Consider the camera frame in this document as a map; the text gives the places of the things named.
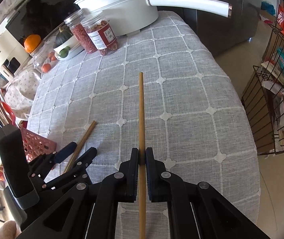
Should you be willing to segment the left hand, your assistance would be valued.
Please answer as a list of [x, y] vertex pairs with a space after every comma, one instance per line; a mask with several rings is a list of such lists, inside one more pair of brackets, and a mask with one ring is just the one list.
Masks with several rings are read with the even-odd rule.
[[15, 221], [6, 221], [0, 227], [0, 239], [15, 239], [21, 234], [20, 227]]

